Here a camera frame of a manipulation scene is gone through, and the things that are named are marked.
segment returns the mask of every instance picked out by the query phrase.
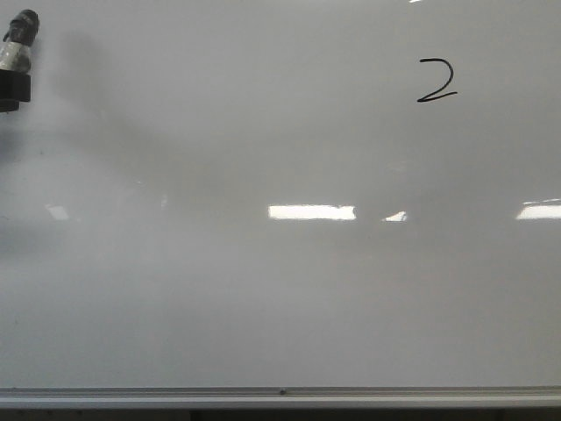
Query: white board surface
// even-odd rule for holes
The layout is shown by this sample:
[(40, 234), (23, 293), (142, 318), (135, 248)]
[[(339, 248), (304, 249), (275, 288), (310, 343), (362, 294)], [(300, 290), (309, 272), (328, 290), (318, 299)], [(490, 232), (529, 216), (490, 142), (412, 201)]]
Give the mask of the white board surface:
[(560, 2), (24, 7), (0, 388), (561, 384)]

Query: black marker writing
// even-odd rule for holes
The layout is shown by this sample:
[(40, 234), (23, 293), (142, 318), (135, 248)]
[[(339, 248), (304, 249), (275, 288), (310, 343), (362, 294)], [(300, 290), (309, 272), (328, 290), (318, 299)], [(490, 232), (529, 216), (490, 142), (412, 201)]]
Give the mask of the black marker writing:
[(440, 99), (440, 98), (444, 98), (445, 96), (457, 94), (457, 92), (449, 92), (447, 94), (443, 94), (443, 95), (439, 95), (439, 96), (433, 96), (433, 95), (436, 95), (438, 92), (442, 92), (443, 90), (446, 89), (446, 87), (448, 85), (450, 85), (450, 82), (452, 82), (452, 79), (454, 78), (454, 69), (452, 68), (452, 65), (444, 59), (421, 59), (420, 60), (421, 63), (426, 63), (426, 62), (429, 62), (429, 61), (438, 61), (438, 62), (444, 63), (446, 66), (448, 66), (448, 69), (450, 70), (450, 77), (448, 78), (448, 82), (446, 82), (442, 88), (437, 89), (434, 92), (430, 92), (428, 95), (425, 95), (424, 97), (422, 97), (420, 99), (417, 99), (418, 103), (427, 103), (428, 101), (434, 101), (435, 99)]

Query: whiteboard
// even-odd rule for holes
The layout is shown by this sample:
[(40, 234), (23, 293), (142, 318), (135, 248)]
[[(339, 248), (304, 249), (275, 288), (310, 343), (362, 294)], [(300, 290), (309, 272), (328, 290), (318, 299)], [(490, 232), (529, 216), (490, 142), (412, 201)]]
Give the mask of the whiteboard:
[(0, 388), (561, 384), (561, 3), (25, 7)]

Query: handwritten number 2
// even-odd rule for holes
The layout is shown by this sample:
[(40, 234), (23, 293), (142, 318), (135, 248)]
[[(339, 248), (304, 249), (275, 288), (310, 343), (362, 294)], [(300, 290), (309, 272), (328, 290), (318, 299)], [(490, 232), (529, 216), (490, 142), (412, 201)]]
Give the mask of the handwritten number 2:
[(429, 101), (434, 101), (435, 99), (440, 99), (440, 98), (444, 98), (445, 96), (450, 96), (450, 95), (454, 95), (457, 94), (457, 92), (448, 92), (447, 94), (443, 94), (443, 95), (439, 95), (439, 96), (434, 96), (439, 92), (442, 92), (443, 90), (446, 89), (446, 87), (448, 85), (450, 85), (450, 82), (452, 82), (452, 79), (454, 78), (454, 69), (452, 68), (452, 65), (444, 60), (444, 59), (421, 59), (420, 62), (421, 63), (427, 63), (429, 61), (438, 61), (440, 63), (444, 63), (446, 66), (448, 66), (448, 69), (450, 70), (450, 77), (448, 78), (448, 82), (446, 82), (444, 84), (444, 86), (440, 89), (435, 90), (434, 92), (430, 92), (428, 95), (425, 95), (424, 97), (417, 99), (418, 103), (427, 103)]

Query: metal ledge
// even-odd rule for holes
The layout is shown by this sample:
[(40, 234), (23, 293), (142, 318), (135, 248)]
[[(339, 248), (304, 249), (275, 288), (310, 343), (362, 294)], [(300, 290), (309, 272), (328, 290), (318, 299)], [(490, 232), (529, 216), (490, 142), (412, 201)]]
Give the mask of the metal ledge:
[(0, 389), (0, 409), (414, 409), (561, 407), (548, 388)]

